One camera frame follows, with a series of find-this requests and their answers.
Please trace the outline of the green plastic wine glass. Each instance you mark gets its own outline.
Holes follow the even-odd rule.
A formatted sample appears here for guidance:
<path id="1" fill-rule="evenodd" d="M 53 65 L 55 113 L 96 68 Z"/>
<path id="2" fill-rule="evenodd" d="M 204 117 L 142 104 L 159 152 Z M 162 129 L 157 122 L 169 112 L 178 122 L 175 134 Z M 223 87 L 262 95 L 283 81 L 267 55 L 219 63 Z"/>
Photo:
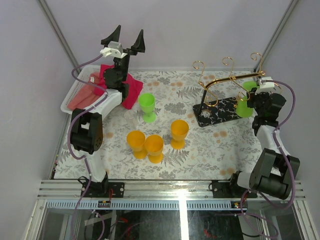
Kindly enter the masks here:
<path id="1" fill-rule="evenodd" d="M 252 88 L 258 88 L 257 84 L 255 81 L 246 81 L 243 83 L 242 87 L 250 92 L 252 90 Z M 249 108 L 247 106 L 248 103 L 248 97 L 247 97 L 247 93 L 243 93 L 243 92 L 239 92 L 238 93 L 238 102 L 236 105 L 236 114 L 241 117 L 241 118 L 249 118 L 253 115 L 253 108 Z"/>

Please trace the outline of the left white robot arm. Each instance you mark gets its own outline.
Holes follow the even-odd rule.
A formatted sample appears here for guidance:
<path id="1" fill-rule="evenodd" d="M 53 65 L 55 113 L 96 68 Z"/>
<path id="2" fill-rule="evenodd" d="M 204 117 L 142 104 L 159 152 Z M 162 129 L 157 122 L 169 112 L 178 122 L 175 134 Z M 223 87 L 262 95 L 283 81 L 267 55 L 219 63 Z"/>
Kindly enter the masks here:
<path id="1" fill-rule="evenodd" d="M 71 108 L 71 122 L 67 134 L 67 144 L 74 159 L 84 160 L 89 179 L 95 183 L 92 191 L 98 197 L 105 197 L 110 186 L 103 180 L 107 173 L 98 151 L 103 143 L 103 119 L 117 106 L 130 110 L 136 103 L 143 83 L 129 74 L 129 63 L 132 56 L 146 51 L 144 31 L 140 30 L 134 44 L 123 48 L 119 42 L 121 26 L 100 41 L 103 46 L 99 55 L 83 64 L 85 67 L 101 58 L 112 57 L 113 65 L 102 64 L 97 81 L 74 79 L 90 88 L 96 97 L 87 106 L 75 105 Z"/>

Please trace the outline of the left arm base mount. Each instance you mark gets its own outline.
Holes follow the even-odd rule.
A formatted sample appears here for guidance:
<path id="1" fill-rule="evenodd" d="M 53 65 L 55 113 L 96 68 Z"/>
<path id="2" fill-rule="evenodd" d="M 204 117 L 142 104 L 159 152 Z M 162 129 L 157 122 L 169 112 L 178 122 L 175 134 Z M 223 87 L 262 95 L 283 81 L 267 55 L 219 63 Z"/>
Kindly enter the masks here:
<path id="1" fill-rule="evenodd" d="M 88 190 L 86 187 L 89 184 L 89 179 L 85 176 L 81 176 L 77 181 L 82 185 L 81 195 L 84 193 L 84 198 L 123 198 L 125 191 L 124 182 L 109 181 L 109 176 L 106 173 L 101 182 L 91 181 Z"/>

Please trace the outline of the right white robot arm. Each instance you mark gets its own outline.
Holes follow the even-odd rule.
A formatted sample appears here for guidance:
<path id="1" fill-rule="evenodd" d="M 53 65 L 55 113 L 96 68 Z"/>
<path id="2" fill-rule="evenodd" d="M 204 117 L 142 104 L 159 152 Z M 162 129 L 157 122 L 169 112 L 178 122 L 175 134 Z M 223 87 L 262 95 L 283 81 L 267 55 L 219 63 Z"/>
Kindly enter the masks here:
<path id="1" fill-rule="evenodd" d="M 240 197 L 246 188 L 285 200 L 294 186 L 300 160 L 291 156 L 280 139 L 277 118 L 286 99 L 279 93 L 259 92 L 257 87 L 249 91 L 247 106 L 256 111 L 252 128 L 262 152 L 251 173 L 237 171 L 231 175 L 228 192 Z"/>

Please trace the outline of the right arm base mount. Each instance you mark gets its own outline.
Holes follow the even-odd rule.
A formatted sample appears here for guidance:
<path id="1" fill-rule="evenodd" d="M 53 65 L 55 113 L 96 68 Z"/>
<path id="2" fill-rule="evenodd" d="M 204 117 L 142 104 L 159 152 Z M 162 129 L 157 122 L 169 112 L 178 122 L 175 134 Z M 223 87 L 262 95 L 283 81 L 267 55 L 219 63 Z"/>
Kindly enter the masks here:
<path id="1" fill-rule="evenodd" d="M 217 199 L 241 198 L 249 189 L 250 173 L 237 171 L 227 180 L 212 180 L 208 189 Z"/>

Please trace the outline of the gold wine glass rack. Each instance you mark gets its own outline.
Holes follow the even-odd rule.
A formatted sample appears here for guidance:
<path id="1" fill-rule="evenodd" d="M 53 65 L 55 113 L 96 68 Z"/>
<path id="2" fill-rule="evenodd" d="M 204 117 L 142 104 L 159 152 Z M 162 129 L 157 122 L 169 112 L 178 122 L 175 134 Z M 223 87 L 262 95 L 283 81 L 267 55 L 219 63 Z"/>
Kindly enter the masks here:
<path id="1" fill-rule="evenodd" d="M 202 82 L 202 77 L 200 77 L 198 84 L 203 88 L 201 102 L 192 107 L 198 125 L 200 127 L 207 127 L 243 118 L 236 114 L 239 100 L 238 95 L 219 99 L 217 94 L 213 93 L 211 87 L 227 82 L 233 83 L 240 88 L 240 92 L 246 93 L 249 100 L 250 93 L 243 88 L 243 83 L 247 81 L 255 81 L 257 83 L 257 80 L 265 77 L 265 74 L 266 72 L 260 68 L 256 72 L 242 75 L 235 75 L 233 70 L 230 70 L 229 76 L 213 79 L 209 83 Z M 286 103 L 286 99 L 282 96 L 281 92 L 274 92 L 275 88 L 280 87 L 277 83 L 274 84 L 274 89 L 268 92 L 271 93 L 270 108 L 253 108 L 253 113 L 255 112 L 256 116 L 253 119 L 252 128 L 255 131 L 258 131 L 261 126 L 276 127 L 279 124 L 277 118 L 279 117 L 280 110 Z"/>

